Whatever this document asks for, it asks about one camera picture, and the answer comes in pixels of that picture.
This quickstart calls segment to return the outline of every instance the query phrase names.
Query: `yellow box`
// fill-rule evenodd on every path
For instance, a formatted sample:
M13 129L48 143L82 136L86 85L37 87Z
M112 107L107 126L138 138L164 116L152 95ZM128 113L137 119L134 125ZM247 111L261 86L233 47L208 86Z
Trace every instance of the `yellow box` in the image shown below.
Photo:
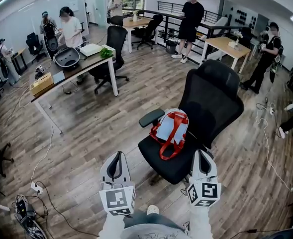
M53 78L51 76L51 73L47 73L39 78L38 81L35 81L33 84L30 85L30 91L33 95L36 95L40 91L48 88L51 85L53 85Z

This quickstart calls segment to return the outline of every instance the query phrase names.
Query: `black shorts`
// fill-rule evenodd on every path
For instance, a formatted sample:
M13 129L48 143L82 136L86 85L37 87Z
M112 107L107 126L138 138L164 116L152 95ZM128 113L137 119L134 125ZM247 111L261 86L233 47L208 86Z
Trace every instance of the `black shorts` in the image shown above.
M181 24L178 39L186 40L187 42L196 42L197 30L194 26Z

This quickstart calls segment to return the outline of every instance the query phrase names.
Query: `black metal railing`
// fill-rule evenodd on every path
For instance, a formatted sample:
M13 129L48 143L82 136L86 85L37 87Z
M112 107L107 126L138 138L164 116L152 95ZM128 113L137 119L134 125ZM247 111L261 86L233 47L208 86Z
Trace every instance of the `black metal railing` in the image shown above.
M158 3L158 10L182 14L183 7L184 7L183 4L162 2L162 1L158 1L157 3ZM223 16L220 14L217 14L209 10L205 10L203 20L206 22L215 24L221 17Z
M128 11L128 13L126 13L127 15L129 15L129 11L132 11L132 9L123 9L123 10ZM180 22L182 20L180 17L172 15L172 14L168 14L168 13L158 12L158 11L151 11L151 10L139 10L138 11L138 15L143 15L144 17L152 18L151 15L148 16L148 14L158 14L158 15L163 16L164 20L159 25L160 34L158 37L163 39L164 44L166 44L166 41L169 38L178 38L178 36L175 34L175 32L177 32L177 33L179 32L180 23L172 22L172 19L178 19L178 22ZM236 39L236 37L234 37L231 34L231 30L242 28L241 26L228 26L228 25L226 25L226 26L211 26L211 25L207 25L204 23L200 23L199 26L207 29L207 33L205 33L204 31L197 30L198 36L196 37L196 39L202 43L205 43L204 40L201 40L201 36L203 36L203 35L206 36L206 38L227 36L231 39ZM216 34L216 33L214 33L215 30L220 30L220 32L218 34ZM197 48L201 49L201 52L198 52L198 51L194 50L193 48L192 48L192 52L197 53L199 55L202 54L203 47L201 47L195 43L193 43L193 47L197 47ZM209 46L204 59L207 59L207 56L215 51L216 51L215 48Z

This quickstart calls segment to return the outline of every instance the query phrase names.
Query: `chair armrest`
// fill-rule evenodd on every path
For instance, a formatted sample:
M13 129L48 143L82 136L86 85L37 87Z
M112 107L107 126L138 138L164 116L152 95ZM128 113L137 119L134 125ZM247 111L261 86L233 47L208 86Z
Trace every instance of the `chair armrest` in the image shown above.
M165 115L165 112L162 109L156 109L154 111L151 111L147 115L145 115L143 118L141 118L139 120L139 123L140 123L141 127L143 127L143 128L148 126L151 123L157 124L157 120L164 115Z

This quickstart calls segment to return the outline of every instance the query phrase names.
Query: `black hair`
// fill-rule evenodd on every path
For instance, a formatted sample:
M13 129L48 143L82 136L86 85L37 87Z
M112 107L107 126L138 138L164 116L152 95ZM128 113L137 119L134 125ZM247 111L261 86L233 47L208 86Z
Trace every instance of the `black hair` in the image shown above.
M75 14L73 13L73 11L69 7L67 7L67 6L61 8L61 10L60 10L60 17L64 13L70 15L71 17L74 17L75 16Z
M270 28L271 28L271 27L275 27L275 28L277 29L277 31L279 31L279 27L278 27L278 25L277 25L276 23L274 23L274 22L271 22L270 25L269 25L269 27L270 27Z

